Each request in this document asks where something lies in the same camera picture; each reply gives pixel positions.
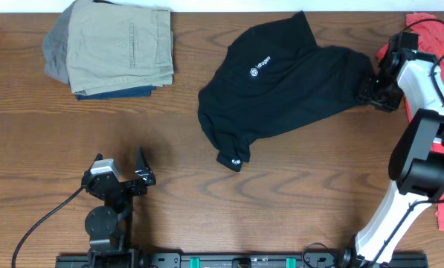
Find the black polo shirt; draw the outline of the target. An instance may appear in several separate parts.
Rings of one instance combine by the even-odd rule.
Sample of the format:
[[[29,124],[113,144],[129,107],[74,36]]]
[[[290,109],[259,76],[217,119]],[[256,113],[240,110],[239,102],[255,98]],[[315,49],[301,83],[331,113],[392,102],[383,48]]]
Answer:
[[[249,28],[199,94],[202,131],[221,165],[240,171],[250,146],[358,106],[370,58],[317,44],[305,13]]]

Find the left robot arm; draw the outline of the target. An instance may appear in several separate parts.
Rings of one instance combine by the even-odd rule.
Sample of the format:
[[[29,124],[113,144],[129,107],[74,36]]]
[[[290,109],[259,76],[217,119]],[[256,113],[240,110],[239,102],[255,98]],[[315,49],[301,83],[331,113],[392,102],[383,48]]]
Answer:
[[[135,163],[137,179],[121,182],[114,159],[97,155],[84,173],[81,186],[104,205],[92,209],[85,219],[89,235],[90,267],[149,267],[150,260],[132,244],[133,198],[147,194],[156,184],[155,174],[140,147]]]

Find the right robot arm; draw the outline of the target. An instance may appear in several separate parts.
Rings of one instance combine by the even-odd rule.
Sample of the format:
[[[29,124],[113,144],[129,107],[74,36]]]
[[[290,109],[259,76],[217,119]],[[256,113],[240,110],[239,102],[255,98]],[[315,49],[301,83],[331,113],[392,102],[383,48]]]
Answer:
[[[370,222],[346,251],[344,267],[390,267],[394,249],[416,218],[444,203],[444,84],[440,58],[414,48],[394,48],[361,96],[384,109],[407,101],[412,119],[393,150],[390,184]]]

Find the folded beige khaki pants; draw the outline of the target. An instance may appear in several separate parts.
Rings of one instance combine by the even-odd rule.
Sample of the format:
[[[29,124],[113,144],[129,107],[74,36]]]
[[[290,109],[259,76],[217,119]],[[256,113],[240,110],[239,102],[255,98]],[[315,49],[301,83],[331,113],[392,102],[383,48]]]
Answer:
[[[172,84],[170,11],[76,1],[68,25],[66,67],[76,95]]]

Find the folded grey garment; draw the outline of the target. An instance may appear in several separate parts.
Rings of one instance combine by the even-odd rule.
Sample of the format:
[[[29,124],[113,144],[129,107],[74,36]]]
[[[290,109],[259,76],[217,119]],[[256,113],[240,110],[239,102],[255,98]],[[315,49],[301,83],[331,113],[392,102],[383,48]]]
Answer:
[[[75,5],[73,1],[58,17],[55,25],[47,33],[42,42],[45,58],[45,73],[61,83],[69,84],[66,57],[68,49],[68,27]]]

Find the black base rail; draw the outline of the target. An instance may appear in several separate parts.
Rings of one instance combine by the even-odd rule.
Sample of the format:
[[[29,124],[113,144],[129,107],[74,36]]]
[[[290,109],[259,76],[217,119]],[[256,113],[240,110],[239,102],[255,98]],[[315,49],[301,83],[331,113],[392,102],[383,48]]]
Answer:
[[[334,252],[308,251],[300,255],[180,255],[137,250],[125,253],[58,256],[56,268],[134,267],[134,268],[303,268],[303,267],[417,267],[428,268],[425,254],[396,254],[390,263],[372,264],[360,258]]]

